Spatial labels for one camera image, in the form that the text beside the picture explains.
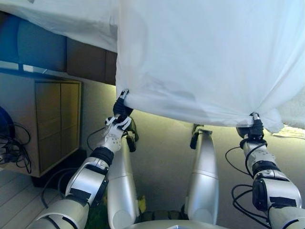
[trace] white cloth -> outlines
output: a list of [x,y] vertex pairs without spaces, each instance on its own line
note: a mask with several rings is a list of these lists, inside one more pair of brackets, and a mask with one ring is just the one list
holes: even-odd
[[122,0],[117,95],[178,120],[271,132],[305,85],[303,0]]
[[53,33],[116,52],[118,1],[0,0],[0,11]]

